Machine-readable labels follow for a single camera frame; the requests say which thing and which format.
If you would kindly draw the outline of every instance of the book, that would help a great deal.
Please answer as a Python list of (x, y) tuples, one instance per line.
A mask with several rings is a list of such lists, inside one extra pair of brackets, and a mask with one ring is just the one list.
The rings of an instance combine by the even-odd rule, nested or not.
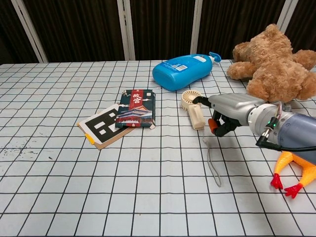
[(155, 128), (156, 95), (153, 90), (134, 89), (123, 92), (115, 127)]

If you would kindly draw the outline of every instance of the curtain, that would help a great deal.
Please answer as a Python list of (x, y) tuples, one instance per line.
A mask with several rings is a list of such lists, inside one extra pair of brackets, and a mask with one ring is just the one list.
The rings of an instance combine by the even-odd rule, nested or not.
[(124, 60), (116, 0), (24, 0), (49, 62)]
[(195, 0), (130, 0), (137, 60), (190, 53)]
[(293, 53), (300, 49), (316, 51), (316, 0), (299, 0), (287, 26)]
[(38, 63), (10, 0), (0, 0), (0, 64)]
[(277, 23), (285, 0), (204, 0), (197, 52), (233, 58), (236, 44)]

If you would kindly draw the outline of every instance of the white fan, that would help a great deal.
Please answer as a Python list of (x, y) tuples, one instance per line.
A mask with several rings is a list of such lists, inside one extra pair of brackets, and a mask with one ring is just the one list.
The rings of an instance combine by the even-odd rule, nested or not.
[(181, 106), (185, 111), (189, 112), (193, 129), (202, 130), (205, 126), (205, 119), (201, 110), (201, 104), (192, 103), (198, 96), (202, 96), (198, 91), (186, 90), (181, 96)]

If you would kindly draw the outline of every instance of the blue lotion bottle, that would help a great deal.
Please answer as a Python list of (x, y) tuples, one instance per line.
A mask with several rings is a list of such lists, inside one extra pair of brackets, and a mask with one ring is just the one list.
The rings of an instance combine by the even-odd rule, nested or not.
[(213, 62), (220, 62), (221, 56), (216, 53), (190, 54), (159, 63), (153, 69), (156, 83), (166, 90), (180, 90), (192, 82), (210, 74)]

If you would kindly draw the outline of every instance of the yellow tape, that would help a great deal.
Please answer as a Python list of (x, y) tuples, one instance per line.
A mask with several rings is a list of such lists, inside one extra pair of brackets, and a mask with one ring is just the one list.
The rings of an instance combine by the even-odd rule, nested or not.
[(94, 144), (93, 138), (92, 138), (89, 134), (87, 134), (87, 133), (85, 133), (84, 135), (85, 135), (85, 137), (89, 140), (89, 142), (91, 143), (91, 145), (93, 145), (93, 144)]

